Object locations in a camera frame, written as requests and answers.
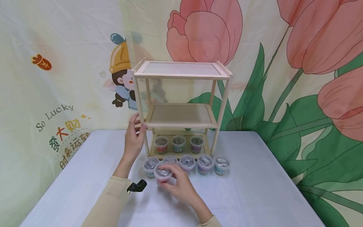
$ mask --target yellow hat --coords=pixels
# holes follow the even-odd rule
[[[131,69],[129,51],[126,42],[118,45],[111,55],[110,72],[116,73],[124,69]]]

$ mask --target blue outfit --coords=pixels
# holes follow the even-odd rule
[[[130,90],[127,89],[124,86],[121,85],[117,85],[115,92],[121,96],[123,99],[127,100],[129,102],[129,109],[130,110],[136,110],[137,111],[137,105],[136,105],[136,101],[132,100],[130,98]]]

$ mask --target wooden shelf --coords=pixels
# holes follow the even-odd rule
[[[194,103],[156,103],[152,104],[145,123],[149,128],[217,128],[211,106]]]
[[[161,135],[166,136],[169,140],[168,151],[165,154],[158,154],[156,152],[155,145],[154,145],[155,139]],[[175,135],[183,135],[185,137],[186,143],[185,143],[184,151],[182,153],[175,153],[173,151],[173,145],[171,143],[171,138],[173,138],[173,136],[175,136]],[[194,135],[199,135],[200,137],[203,137],[203,139],[204,139],[204,146],[203,146],[200,154],[194,154],[191,150],[190,138]],[[190,154],[195,159],[197,159],[201,154],[211,155],[211,150],[209,148],[209,141],[207,139],[207,136],[203,133],[197,133],[197,132],[192,132],[192,131],[160,131],[160,132],[156,132],[154,134],[152,141],[151,141],[150,156],[154,156],[154,157],[157,157],[159,160],[162,160],[167,155],[173,155],[179,160],[181,158],[181,156],[183,156],[185,154]]]
[[[136,78],[229,80],[231,72],[219,61],[141,61],[134,75]]]

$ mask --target three-tier wooden rack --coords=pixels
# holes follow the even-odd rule
[[[218,133],[223,119],[223,113],[229,94],[232,73],[219,61],[216,63],[203,62],[174,62],[174,61],[146,61],[142,59],[134,69],[132,69],[133,81],[135,83],[135,96],[141,124],[146,123],[152,129],[152,143],[149,149],[147,138],[144,138],[147,156],[155,156],[163,159],[166,155],[174,155],[178,159],[184,154],[190,154],[198,158],[200,154],[213,155],[216,147]],[[149,103],[149,110],[144,122],[144,115],[141,106],[138,79],[144,78],[146,83],[146,93]],[[193,79],[193,80],[213,80],[211,98],[208,104],[193,103],[152,103],[150,96],[150,78],[159,79]],[[226,80],[224,94],[222,94],[221,108],[216,121],[212,104],[217,80]],[[204,132],[197,131],[173,131],[171,128],[191,128],[204,129]],[[209,147],[207,139],[208,129],[215,129],[212,147]],[[166,154],[158,154],[155,151],[154,140],[156,137],[164,135],[168,137],[168,151]],[[177,154],[173,152],[171,138],[174,135],[183,135],[186,139],[184,152]],[[204,138],[204,147],[200,154],[194,154],[190,150],[189,140],[193,135]]]

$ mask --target cartoon girl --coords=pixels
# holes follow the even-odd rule
[[[106,81],[104,86],[116,92],[115,100],[112,102],[116,107],[122,107],[123,103],[128,101],[129,109],[137,110],[126,41],[116,33],[111,35],[111,40],[118,46],[111,55],[110,72],[112,81]]]

